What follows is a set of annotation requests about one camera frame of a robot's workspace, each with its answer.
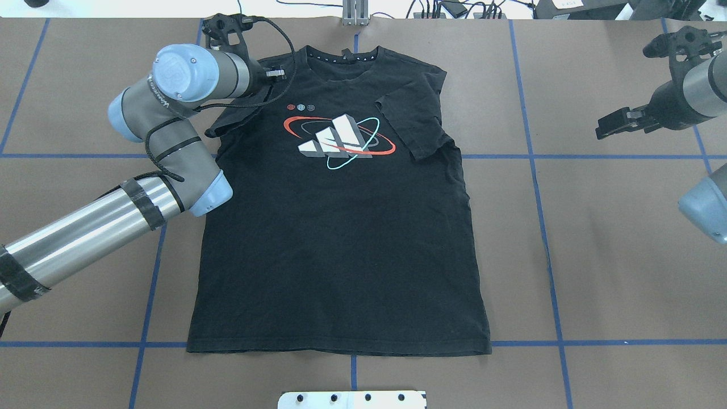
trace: black cable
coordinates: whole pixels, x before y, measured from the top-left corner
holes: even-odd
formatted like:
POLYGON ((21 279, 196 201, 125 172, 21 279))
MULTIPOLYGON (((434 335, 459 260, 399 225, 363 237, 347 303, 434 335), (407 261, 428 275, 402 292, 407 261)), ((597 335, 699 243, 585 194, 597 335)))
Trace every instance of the black cable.
POLYGON ((275 0, 276 3, 280 4, 291 4, 295 6, 323 6, 323 7, 343 7, 342 4, 320 4, 320 3, 292 3, 290 1, 275 0))
POLYGON ((293 83, 293 80, 295 79, 295 74, 298 72, 298 62, 297 58, 295 57, 295 48, 293 47, 293 42, 290 41, 290 38, 285 34, 285 31, 283 31, 282 28, 278 27, 277 24, 273 23, 269 19, 265 17, 258 17, 258 16, 250 16, 254 19, 257 19, 258 21, 265 21, 267 24, 270 24, 273 26, 274 29, 276 29, 284 38, 285 41, 288 42, 288 47, 290 47, 290 55, 293 57, 293 74, 290 76, 290 81, 288 81, 288 84, 285 86, 283 91, 278 94, 275 98, 272 100, 262 101, 261 103, 250 103, 250 104, 231 104, 231 103, 210 103, 205 106, 198 106, 197 108, 194 108, 195 111, 200 112, 208 108, 216 108, 216 107, 229 107, 229 108, 257 108, 258 106, 267 105, 269 103, 275 102, 283 97, 283 95, 290 90, 290 85, 293 83))
POLYGON ((487 4, 485 4, 485 2, 484 2, 484 1, 477 1, 476 3, 474 3, 473 5, 471 5, 471 6, 470 6, 469 10, 467 10, 467 13, 465 14, 465 18, 467 18, 467 17, 469 17, 469 16, 470 16, 470 12, 471 12, 471 11, 472 11, 472 9, 474 9, 474 8, 475 8, 475 6, 476 6, 476 5, 478 5, 478 4, 480 4, 480 5, 482 6, 482 15, 484 15, 484 14, 485 14, 485 12, 487 11, 487 4))
POLYGON ((404 18, 409 18, 409 13, 411 13, 411 9, 414 8, 414 3, 416 3, 417 0, 411 0, 411 4, 409 5, 409 9, 406 11, 406 16, 404 18))
POLYGON ((371 14, 372 17, 375 16, 375 15, 385 15, 386 17, 389 17, 389 18, 395 18, 395 17, 391 17, 391 15, 386 14, 384 12, 375 12, 375 13, 372 13, 371 14))
POLYGON ((170 172, 167 168, 165 168, 164 165, 162 165, 161 163, 159 163, 158 160, 156 160, 156 157, 154 156, 154 154, 151 153, 151 148, 149 147, 149 140, 151 139, 151 135, 154 132, 160 130, 161 128, 163 128, 167 125, 174 124, 175 122, 179 122, 181 120, 183 120, 183 118, 177 117, 177 118, 172 118, 169 121, 164 121, 164 122, 160 123, 159 125, 156 125, 155 127, 151 128, 149 130, 149 132, 146 133, 146 136, 144 137, 144 149, 146 150, 146 156, 149 156, 151 163, 153 163, 154 166, 159 168, 159 170, 161 171, 162 174, 164 174, 165 176, 169 176, 170 178, 172 178, 180 183, 184 182, 184 178, 179 176, 176 173, 170 172))
MULTIPOLYGON (((154 172, 146 172, 146 173, 142 173, 141 175, 136 175, 136 176, 134 176, 134 180, 142 180, 144 178, 151 178, 152 176, 159 176, 161 178, 162 176, 164 176, 164 174, 159 170, 155 170, 154 172)), ((114 188, 107 191, 106 193, 97 197, 96 200, 101 199, 102 197, 106 196, 107 194, 113 193, 113 192, 119 190, 120 188, 121 188, 121 185, 117 185, 114 188)))
POLYGON ((5 326, 7 325, 8 319, 10 319, 10 311, 6 312, 2 317, 2 323, 0 323, 0 338, 2 338, 2 333, 5 332, 5 326))

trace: black t-shirt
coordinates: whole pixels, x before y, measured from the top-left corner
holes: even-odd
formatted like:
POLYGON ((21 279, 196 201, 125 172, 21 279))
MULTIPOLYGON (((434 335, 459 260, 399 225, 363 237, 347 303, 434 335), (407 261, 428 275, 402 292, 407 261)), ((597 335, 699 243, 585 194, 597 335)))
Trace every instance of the black t-shirt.
POLYGON ((490 354, 446 72, 383 47, 295 58, 285 96, 207 131, 234 195, 206 217, 187 350, 490 354))

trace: silver metal tube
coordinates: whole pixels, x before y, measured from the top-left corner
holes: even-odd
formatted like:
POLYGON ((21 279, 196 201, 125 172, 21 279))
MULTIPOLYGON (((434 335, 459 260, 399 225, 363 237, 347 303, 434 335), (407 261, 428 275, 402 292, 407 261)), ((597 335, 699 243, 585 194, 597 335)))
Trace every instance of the silver metal tube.
POLYGON ((704 61, 692 68, 684 77, 684 98, 690 107, 704 116, 720 116, 727 112, 727 102, 722 100, 715 90, 719 84, 710 81, 710 72, 724 68, 725 57, 721 54, 704 61))
MULTIPOLYGON (((138 183, 165 220, 180 214, 176 200, 160 178, 138 183)), ((34 279, 53 287, 148 231, 142 213, 126 192, 118 189, 5 248, 34 279)), ((0 285, 0 313, 22 303, 0 285)))

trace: blue joint cap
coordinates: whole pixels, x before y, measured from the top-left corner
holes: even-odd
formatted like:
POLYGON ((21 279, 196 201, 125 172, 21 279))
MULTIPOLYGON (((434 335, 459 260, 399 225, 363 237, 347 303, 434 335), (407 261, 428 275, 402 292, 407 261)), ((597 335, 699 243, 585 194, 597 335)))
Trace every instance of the blue joint cap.
POLYGON ((212 181, 207 190, 204 191, 202 197, 189 208, 189 211, 196 217, 206 215, 222 203, 230 200, 231 197, 232 187, 227 182, 225 175, 222 174, 222 170, 220 170, 220 173, 217 174, 217 177, 212 181))
POLYGON ((182 102, 208 97, 220 80, 220 67, 207 49, 172 44, 159 50, 151 70, 159 89, 182 102))
POLYGON ((143 142, 144 140, 142 138, 134 135, 132 130, 129 129, 129 125, 126 124, 126 120, 124 119, 124 110, 121 108, 121 100, 124 99, 124 94, 126 93, 126 90, 124 90, 121 94, 119 94, 119 96, 114 98, 113 101, 111 101, 111 103, 108 105, 108 121, 111 123, 111 126, 124 138, 132 142, 143 142))
POLYGON ((702 179, 682 196, 679 210, 712 240, 727 244, 727 199, 711 178, 702 179))

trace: t-shirt sleeve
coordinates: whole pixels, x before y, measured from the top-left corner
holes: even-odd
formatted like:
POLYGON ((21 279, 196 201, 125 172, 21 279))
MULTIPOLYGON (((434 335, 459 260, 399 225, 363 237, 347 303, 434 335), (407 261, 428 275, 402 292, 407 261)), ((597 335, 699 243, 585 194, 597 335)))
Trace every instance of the t-shirt sleeve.
POLYGON ((376 100, 379 111, 414 159, 432 156, 451 138, 442 129, 439 94, 446 71, 423 72, 403 87, 376 100))
MULTIPOLYGON (((264 88, 258 91, 255 95, 250 95, 245 98, 236 98, 232 104, 235 105, 251 105, 255 103, 261 103, 269 95, 271 87, 264 88)), ((208 138, 219 138, 226 135, 231 130, 239 128, 245 125, 261 107, 255 108, 234 108, 227 107, 222 114, 214 121, 208 130, 204 131, 204 134, 208 138)))

